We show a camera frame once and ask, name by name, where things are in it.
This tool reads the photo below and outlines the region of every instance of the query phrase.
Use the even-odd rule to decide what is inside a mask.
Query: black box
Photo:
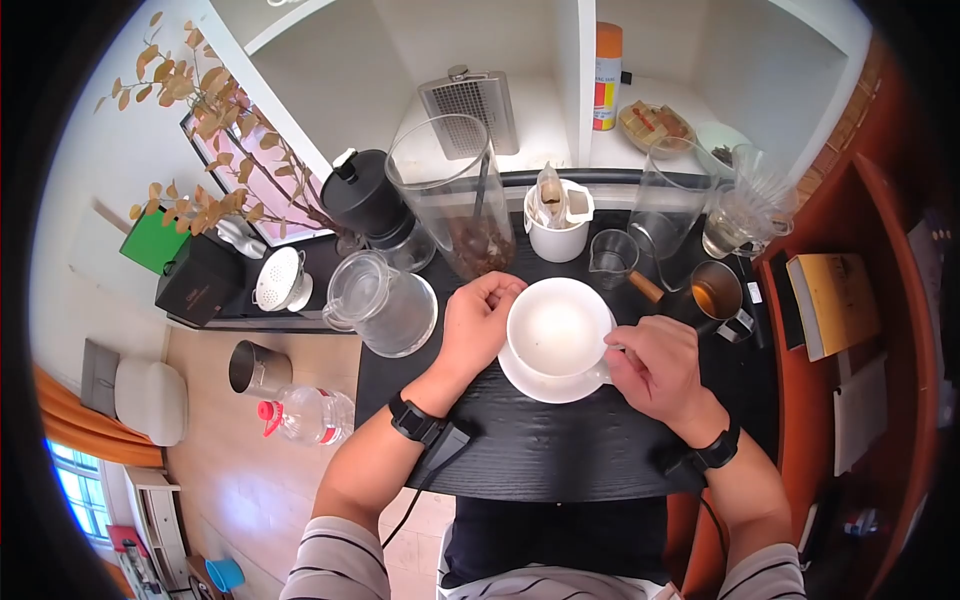
[[[236,253],[205,235],[188,237],[163,266],[154,304],[197,327],[243,291],[244,265]]]

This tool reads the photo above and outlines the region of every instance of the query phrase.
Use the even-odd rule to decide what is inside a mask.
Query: metal trash can
[[[294,368],[286,354],[244,340],[230,356],[229,378],[237,394],[273,400],[280,388],[293,383]]]

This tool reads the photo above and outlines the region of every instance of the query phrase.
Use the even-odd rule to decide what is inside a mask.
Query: black coffee grinder
[[[382,150],[348,149],[333,161],[320,206],[337,223],[363,234],[391,267],[416,273],[436,247],[387,179],[386,162]]]

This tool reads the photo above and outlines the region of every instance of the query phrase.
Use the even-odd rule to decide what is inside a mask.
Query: orange curtain
[[[163,467],[160,449],[150,438],[81,406],[78,397],[36,365],[34,380],[47,438],[112,463]]]
[[[124,577],[123,570],[116,564],[105,561],[104,559],[100,560],[103,561],[104,569],[106,569],[107,573],[110,574],[110,577],[113,578],[113,583],[115,583],[117,587],[120,588],[120,591],[124,594],[123,597],[135,598],[136,596],[133,595],[133,589],[130,587],[130,583],[127,581],[127,578]]]

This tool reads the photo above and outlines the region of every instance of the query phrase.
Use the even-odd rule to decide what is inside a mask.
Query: blue cup
[[[222,561],[207,561],[206,573],[218,590],[226,593],[244,582],[243,571],[240,565],[232,559]]]

